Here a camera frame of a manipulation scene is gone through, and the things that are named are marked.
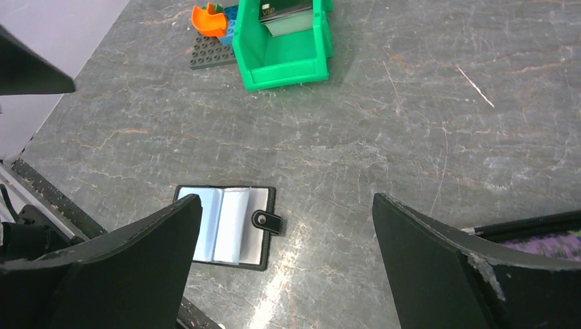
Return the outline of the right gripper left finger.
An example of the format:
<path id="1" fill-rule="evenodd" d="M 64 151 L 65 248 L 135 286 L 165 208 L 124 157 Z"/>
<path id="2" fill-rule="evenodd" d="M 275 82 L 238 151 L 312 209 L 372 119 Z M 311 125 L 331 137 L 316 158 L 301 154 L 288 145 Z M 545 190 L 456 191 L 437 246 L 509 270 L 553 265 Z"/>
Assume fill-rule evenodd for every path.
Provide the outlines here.
<path id="1" fill-rule="evenodd" d="M 89 241 L 1 265 L 2 328 L 173 328 L 201 222 L 189 195 Z"/>

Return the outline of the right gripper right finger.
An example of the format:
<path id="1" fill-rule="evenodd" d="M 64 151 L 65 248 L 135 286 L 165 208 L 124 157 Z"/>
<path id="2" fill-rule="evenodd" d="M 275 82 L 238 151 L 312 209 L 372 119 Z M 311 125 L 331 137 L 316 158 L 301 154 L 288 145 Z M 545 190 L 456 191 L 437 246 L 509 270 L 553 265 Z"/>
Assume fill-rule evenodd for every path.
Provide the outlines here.
<path id="1" fill-rule="evenodd" d="M 372 217 L 402 328 L 580 327 L 580 261 L 504 247 L 382 193 Z"/>

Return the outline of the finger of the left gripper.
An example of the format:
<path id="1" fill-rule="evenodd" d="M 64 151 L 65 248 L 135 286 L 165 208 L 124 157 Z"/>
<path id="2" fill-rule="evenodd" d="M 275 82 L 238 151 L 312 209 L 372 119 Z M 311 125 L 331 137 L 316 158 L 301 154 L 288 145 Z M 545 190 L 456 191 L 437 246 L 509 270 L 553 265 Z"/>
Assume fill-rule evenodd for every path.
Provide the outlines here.
<path id="1" fill-rule="evenodd" d="M 75 92 L 73 79 L 1 27 L 1 95 Z"/>

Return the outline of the black leather card holder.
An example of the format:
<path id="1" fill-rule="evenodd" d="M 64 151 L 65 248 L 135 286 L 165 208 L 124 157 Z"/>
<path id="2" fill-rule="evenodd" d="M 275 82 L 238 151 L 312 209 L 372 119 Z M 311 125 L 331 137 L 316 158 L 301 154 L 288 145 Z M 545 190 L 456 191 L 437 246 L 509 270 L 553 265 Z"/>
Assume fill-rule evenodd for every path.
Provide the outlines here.
<path id="1" fill-rule="evenodd" d="M 282 234 L 272 186 L 179 185 L 175 201 L 189 195 L 201 200 L 194 263 L 265 271 L 272 236 Z"/>

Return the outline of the black VIP credit card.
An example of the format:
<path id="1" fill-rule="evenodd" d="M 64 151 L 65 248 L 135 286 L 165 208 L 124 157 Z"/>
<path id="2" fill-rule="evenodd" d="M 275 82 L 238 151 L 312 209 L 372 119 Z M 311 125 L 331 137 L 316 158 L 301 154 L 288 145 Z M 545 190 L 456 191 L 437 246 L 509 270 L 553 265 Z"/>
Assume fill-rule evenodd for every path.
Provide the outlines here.
<path id="1" fill-rule="evenodd" d="M 258 20 L 266 23 L 284 18 L 291 14 L 311 10 L 312 0 L 270 0 L 261 1 L 259 5 Z"/>

